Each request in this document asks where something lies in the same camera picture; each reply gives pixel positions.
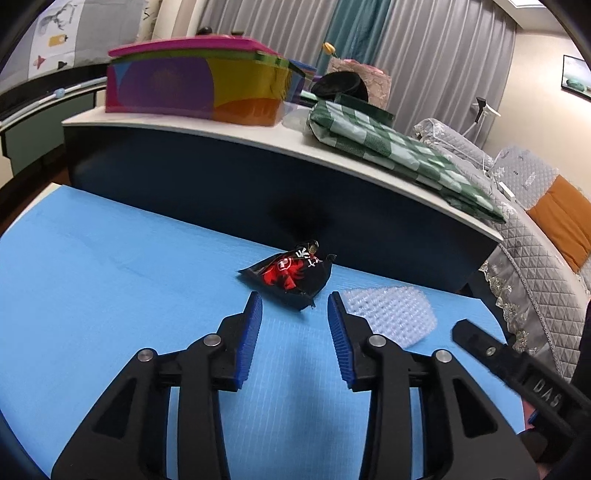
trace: framed picture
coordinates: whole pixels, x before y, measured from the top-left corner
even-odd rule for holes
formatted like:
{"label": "framed picture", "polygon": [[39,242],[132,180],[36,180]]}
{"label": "framed picture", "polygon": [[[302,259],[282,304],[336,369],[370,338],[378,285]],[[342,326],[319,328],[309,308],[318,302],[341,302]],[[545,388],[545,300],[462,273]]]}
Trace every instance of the framed picture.
{"label": "framed picture", "polygon": [[591,100],[591,70],[584,60],[564,56],[562,88]]}

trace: black snack bag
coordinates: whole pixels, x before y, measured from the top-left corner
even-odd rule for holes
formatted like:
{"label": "black snack bag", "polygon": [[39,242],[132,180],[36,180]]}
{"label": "black snack bag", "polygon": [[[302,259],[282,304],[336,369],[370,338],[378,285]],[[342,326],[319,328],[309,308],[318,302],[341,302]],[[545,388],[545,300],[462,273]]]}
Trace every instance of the black snack bag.
{"label": "black snack bag", "polygon": [[314,297],[330,278],[336,255],[316,257],[318,242],[310,240],[284,254],[273,255],[240,273],[298,310],[315,307]]}

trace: lace trim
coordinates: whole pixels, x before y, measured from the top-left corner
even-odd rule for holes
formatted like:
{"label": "lace trim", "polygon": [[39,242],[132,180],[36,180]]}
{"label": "lace trim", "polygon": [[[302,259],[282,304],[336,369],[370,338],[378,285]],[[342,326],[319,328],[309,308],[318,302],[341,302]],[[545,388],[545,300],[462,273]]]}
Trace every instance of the lace trim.
{"label": "lace trim", "polygon": [[[491,275],[488,269],[488,260],[478,270],[484,273],[484,278],[488,282],[492,294],[496,297],[495,305],[503,310],[503,319],[507,324],[507,329],[517,338],[513,344],[513,350],[519,353],[525,352],[528,337],[528,333],[523,329],[525,316],[522,313],[517,315],[517,305],[503,299],[505,293],[511,293],[511,285],[505,284],[505,281],[501,277]],[[533,348],[528,352],[533,354],[536,351],[537,348]]]}
{"label": "lace trim", "polygon": [[[556,349],[554,348],[554,343],[552,342],[552,339],[550,336],[550,332],[548,331],[548,328],[547,328],[546,323],[542,317],[540,309],[538,308],[536,302],[534,301],[532,293],[531,293],[529,287],[527,286],[525,279],[521,275],[519,268],[515,265],[515,261],[513,260],[513,258],[511,257],[511,255],[507,251],[507,249],[504,247],[504,245],[499,244],[499,247],[501,248],[503,253],[506,255],[507,259],[511,262],[511,265],[513,265],[515,272],[517,273],[519,279],[521,280],[521,283],[524,287],[525,293],[528,296],[528,298],[531,302],[531,305],[534,308],[534,311],[540,320],[540,325],[542,326],[542,329],[543,329],[544,334],[546,336],[548,345],[550,347],[550,351],[552,353],[552,358],[553,358],[554,364],[556,366],[556,371],[562,372],[562,369],[560,368],[560,362],[558,361],[558,355],[556,354]],[[508,296],[512,291],[511,285],[507,284],[507,282],[505,280],[503,280],[501,277],[496,276],[491,268],[489,269],[489,261],[488,260],[486,260],[478,270],[484,273],[485,280],[489,284],[489,288],[491,289],[491,293],[496,297],[495,304],[503,310],[503,319],[507,323],[507,330],[510,333],[513,333],[516,337],[516,341],[513,345],[513,348],[517,352],[527,351],[530,355],[534,355],[538,351],[538,347],[528,348],[528,344],[527,344],[528,332],[524,329],[525,317],[523,314],[517,314],[518,306],[514,303],[511,303],[508,300]]]}

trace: colorful box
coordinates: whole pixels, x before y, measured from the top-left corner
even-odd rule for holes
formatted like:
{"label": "colorful box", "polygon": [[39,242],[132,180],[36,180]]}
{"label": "colorful box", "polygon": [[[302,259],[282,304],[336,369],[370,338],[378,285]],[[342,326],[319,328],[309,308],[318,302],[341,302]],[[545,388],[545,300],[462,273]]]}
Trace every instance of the colorful box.
{"label": "colorful box", "polygon": [[304,73],[254,40],[208,35],[109,52],[107,112],[163,113],[273,126]]}

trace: black round object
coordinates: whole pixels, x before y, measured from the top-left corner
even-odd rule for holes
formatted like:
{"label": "black round object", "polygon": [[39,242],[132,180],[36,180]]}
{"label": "black round object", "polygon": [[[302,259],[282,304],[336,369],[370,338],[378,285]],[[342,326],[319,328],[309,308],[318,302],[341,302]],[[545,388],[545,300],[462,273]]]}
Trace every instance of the black round object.
{"label": "black round object", "polygon": [[367,102],[369,99],[365,82],[355,72],[332,72],[324,75],[316,82],[311,92],[323,100],[335,101],[338,93]]}
{"label": "black round object", "polygon": [[213,33],[213,29],[211,27],[201,27],[197,30],[197,35],[211,35]]}

